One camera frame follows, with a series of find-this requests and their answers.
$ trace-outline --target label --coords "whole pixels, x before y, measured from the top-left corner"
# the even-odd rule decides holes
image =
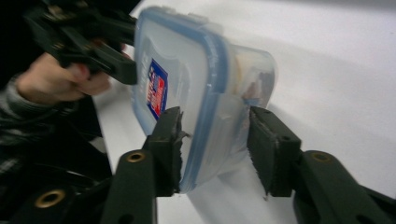
[[[152,60],[148,70],[147,106],[155,119],[158,119],[166,108],[167,93],[168,74]]]

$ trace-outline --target person's wrist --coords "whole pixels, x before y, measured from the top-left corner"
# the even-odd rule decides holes
[[[57,105],[60,103],[54,96],[37,90],[32,85],[32,81],[25,74],[18,77],[15,82],[18,94],[25,100],[40,105]]]

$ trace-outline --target plastic container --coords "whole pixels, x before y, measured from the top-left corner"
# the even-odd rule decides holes
[[[247,154],[248,106],[266,107],[276,82],[267,52],[237,47],[204,18],[149,7],[134,38],[134,112],[146,135],[165,109],[180,106],[181,192],[230,169]]]

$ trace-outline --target white table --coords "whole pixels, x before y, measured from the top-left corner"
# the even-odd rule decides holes
[[[277,63],[268,108],[302,140],[302,150],[333,154],[364,186],[396,196],[396,5],[334,1],[144,1],[202,15],[239,45],[264,49]],[[143,135],[129,87],[96,97],[113,168]],[[291,199],[269,198],[249,159],[188,195],[159,199],[164,223],[296,223]]]

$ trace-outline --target patterned sleeve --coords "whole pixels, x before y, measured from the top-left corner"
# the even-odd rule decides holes
[[[0,92],[0,146],[37,142],[54,131],[56,118],[78,109],[77,102],[38,105],[22,98],[11,79]]]

